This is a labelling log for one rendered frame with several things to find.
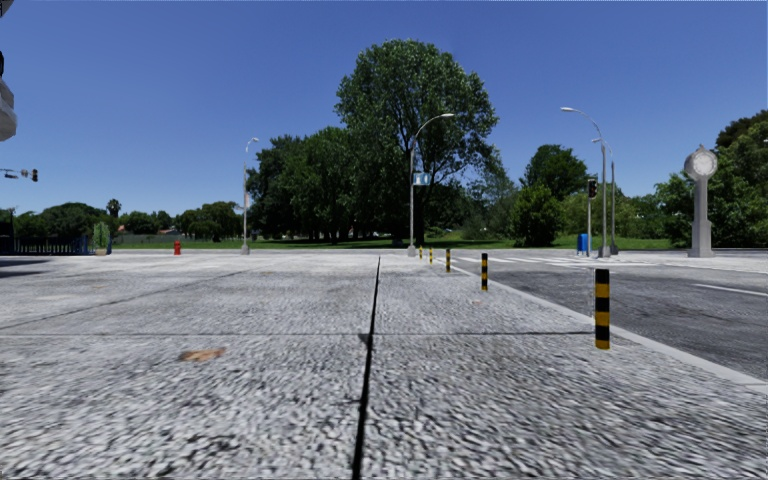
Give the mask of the grey street lamp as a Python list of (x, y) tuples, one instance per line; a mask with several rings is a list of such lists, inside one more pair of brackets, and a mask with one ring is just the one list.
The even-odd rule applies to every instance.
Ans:
[(414, 183), (413, 183), (413, 174), (414, 174), (414, 158), (415, 158), (415, 148), (416, 143), (419, 134), (421, 131), (429, 125), (431, 122), (443, 119), (443, 118), (451, 118), (454, 117), (454, 113), (442, 113), (438, 116), (432, 117), (429, 120), (427, 120), (423, 125), (419, 127), (417, 132), (411, 137), (410, 143), (409, 143), (409, 162), (410, 162), (410, 171), (409, 171), (409, 245), (407, 247), (407, 256), (408, 257), (415, 257), (415, 245), (414, 245)]
[(248, 169), (247, 169), (247, 162), (243, 162), (243, 203), (242, 203), (242, 218), (243, 218), (243, 243), (241, 247), (241, 254), (242, 255), (249, 255), (250, 254), (250, 247), (248, 245), (248, 226), (247, 226), (247, 215), (248, 215), (248, 209), (249, 209), (249, 193), (247, 188), (247, 181), (248, 181)]
[(562, 112), (568, 112), (568, 113), (577, 113), (581, 115), (582, 117), (586, 118), (595, 128), (597, 132), (597, 142), (600, 144), (601, 148), (601, 155), (602, 155), (602, 175), (601, 175), (601, 188), (602, 188), (602, 244), (598, 251), (598, 256), (600, 258), (606, 258), (611, 256), (611, 251), (609, 246), (607, 245), (607, 181), (606, 181), (606, 173), (607, 173), (607, 153), (606, 151), (610, 151), (610, 147), (606, 143), (606, 140), (602, 134), (602, 131), (597, 124), (597, 122), (589, 116), (587, 113), (579, 110), (574, 109), (571, 107), (561, 107), (560, 110)]
[[(608, 149), (610, 157), (613, 157), (613, 152), (610, 145), (603, 139), (594, 139), (594, 142), (601, 143), (601, 149)], [(619, 253), (618, 247), (615, 241), (615, 220), (616, 220), (616, 182), (615, 182), (615, 162), (611, 160), (611, 236), (610, 236), (610, 254), (617, 255)]]

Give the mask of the trees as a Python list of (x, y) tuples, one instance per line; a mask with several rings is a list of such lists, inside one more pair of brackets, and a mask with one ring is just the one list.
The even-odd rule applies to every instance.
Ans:
[[(768, 248), (768, 109), (731, 122), (717, 136), (718, 166), (708, 181), (716, 248)], [(691, 245), (694, 183), (673, 173), (644, 196), (618, 197), (617, 235)]]
[(587, 231), (587, 186), (595, 175), (573, 150), (558, 144), (537, 148), (520, 178), (509, 214), (517, 246), (548, 247), (562, 235)]
[(218, 242), (239, 238), (243, 233), (242, 218), (235, 213), (235, 204), (224, 201), (204, 204), (176, 216), (164, 210), (126, 211), (116, 199), (109, 200), (104, 208), (67, 202), (39, 213), (0, 209), (0, 235), (12, 234), (16, 238), (91, 235), (100, 222), (107, 225), (113, 238), (125, 233), (158, 235), (174, 230), (186, 238)]
[(489, 137), (498, 118), (478, 74), (448, 52), (413, 39), (361, 51), (336, 92), (339, 122), (271, 140), (248, 173), (248, 217), (266, 237), (300, 234), (336, 243), (349, 235), (409, 238), (409, 143), (414, 158), (414, 237), (446, 216), (459, 222), (470, 198), (465, 173), (499, 174)]

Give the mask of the pale stone clock pillar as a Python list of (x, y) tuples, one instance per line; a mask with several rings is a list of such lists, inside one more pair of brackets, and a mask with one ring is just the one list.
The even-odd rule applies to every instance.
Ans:
[(694, 181), (694, 218), (692, 222), (692, 246), (688, 256), (711, 258), (711, 222), (708, 219), (708, 180), (717, 170), (717, 157), (700, 145), (684, 163), (685, 173)]

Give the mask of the blue fence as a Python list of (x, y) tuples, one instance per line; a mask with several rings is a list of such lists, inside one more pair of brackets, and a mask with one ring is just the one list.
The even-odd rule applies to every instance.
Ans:
[(96, 244), (87, 235), (80, 237), (21, 237), (10, 222), (0, 222), (0, 255), (88, 256)]

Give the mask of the pale concrete building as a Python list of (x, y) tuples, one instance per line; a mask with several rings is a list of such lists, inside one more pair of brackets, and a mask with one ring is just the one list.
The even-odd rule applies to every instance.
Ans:
[(15, 96), (4, 80), (5, 57), (0, 50), (0, 142), (16, 135), (18, 117), (14, 111)]

